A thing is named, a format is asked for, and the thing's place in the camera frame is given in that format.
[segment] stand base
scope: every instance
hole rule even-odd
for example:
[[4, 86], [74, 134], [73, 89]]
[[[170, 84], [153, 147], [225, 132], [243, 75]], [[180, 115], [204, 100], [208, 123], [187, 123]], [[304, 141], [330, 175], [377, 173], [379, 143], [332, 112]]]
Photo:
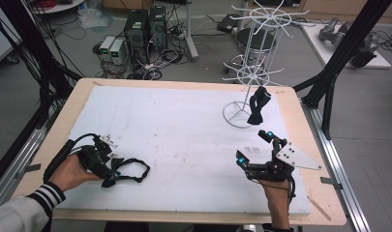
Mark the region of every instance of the stand base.
[[242, 101], [230, 102], [223, 108], [223, 116], [226, 121], [239, 129], [246, 129], [252, 126], [247, 123], [250, 115], [250, 105]]

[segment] black metal post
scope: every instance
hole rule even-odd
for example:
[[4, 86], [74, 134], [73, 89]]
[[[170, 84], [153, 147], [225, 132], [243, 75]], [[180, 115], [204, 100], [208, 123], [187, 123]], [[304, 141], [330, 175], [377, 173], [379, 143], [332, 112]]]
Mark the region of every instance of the black metal post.
[[337, 77], [391, 3], [392, 0], [369, 0], [354, 20], [325, 68], [313, 78], [293, 87], [295, 92], [298, 92], [314, 85], [310, 93], [302, 99], [302, 102], [311, 108], [317, 108], [319, 101], [326, 95], [322, 115], [322, 131], [328, 139], [331, 139], [329, 127]]

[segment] power supply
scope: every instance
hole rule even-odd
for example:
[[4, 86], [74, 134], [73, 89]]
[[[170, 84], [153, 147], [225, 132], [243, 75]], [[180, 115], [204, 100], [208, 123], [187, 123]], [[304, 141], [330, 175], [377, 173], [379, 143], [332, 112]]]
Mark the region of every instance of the power supply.
[[148, 64], [147, 46], [150, 40], [148, 12], [131, 10], [124, 26], [124, 34], [132, 63]]
[[149, 21], [153, 50], [167, 49], [166, 7], [154, 6], [150, 8]]
[[100, 53], [102, 53], [102, 60], [106, 62], [111, 62], [110, 49], [116, 38], [113, 36], [106, 37], [105, 41], [100, 45]]
[[110, 55], [114, 65], [123, 65], [127, 58], [127, 50], [123, 39], [116, 39], [114, 41]]

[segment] floor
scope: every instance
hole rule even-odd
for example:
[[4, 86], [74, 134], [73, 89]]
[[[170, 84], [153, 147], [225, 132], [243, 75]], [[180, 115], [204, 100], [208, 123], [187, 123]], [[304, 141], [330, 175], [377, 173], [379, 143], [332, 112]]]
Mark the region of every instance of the floor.
[[[218, 34], [216, 24], [205, 15], [221, 20], [223, 15], [238, 7], [239, 1], [198, 0], [193, 4], [193, 34]], [[180, 9], [179, 17], [184, 15]], [[93, 46], [107, 35], [117, 35], [123, 28], [125, 17], [118, 14], [107, 28], [81, 29], [76, 11], [51, 15], [53, 27], [62, 31], [57, 41], [85, 76], [100, 75], [99, 59], [92, 53]], [[273, 81], [294, 86], [318, 74], [323, 65], [317, 58], [304, 32], [288, 27], [293, 38], [283, 37], [274, 60]], [[376, 29], [392, 33], [392, 25], [379, 25]], [[199, 59], [183, 65], [162, 69], [166, 81], [192, 81], [228, 83], [222, 78], [234, 73], [223, 73], [223, 62], [239, 53], [232, 35], [218, 37], [195, 36]], [[55, 57], [52, 42], [46, 40]], [[392, 53], [379, 49], [392, 65]], [[297, 93], [304, 97], [308, 89]], [[0, 159], [9, 149], [38, 107], [39, 87], [22, 63], [0, 64]], [[331, 136], [340, 155], [348, 178], [369, 223], [371, 231], [392, 231], [392, 68], [389, 70], [343, 69], [335, 89], [331, 118]], [[53, 222], [53, 231], [103, 231], [102, 221]], [[190, 224], [151, 223], [151, 231], [179, 232]], [[305, 226], [305, 231], [353, 231], [348, 222], [344, 226]]]

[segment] jacket sleeve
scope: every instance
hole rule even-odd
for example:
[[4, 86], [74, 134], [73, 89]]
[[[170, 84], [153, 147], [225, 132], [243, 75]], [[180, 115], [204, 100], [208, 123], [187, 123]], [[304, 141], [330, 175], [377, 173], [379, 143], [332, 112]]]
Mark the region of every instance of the jacket sleeve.
[[41, 231], [48, 216], [66, 199], [53, 183], [45, 183], [28, 196], [18, 196], [0, 206], [0, 231]]

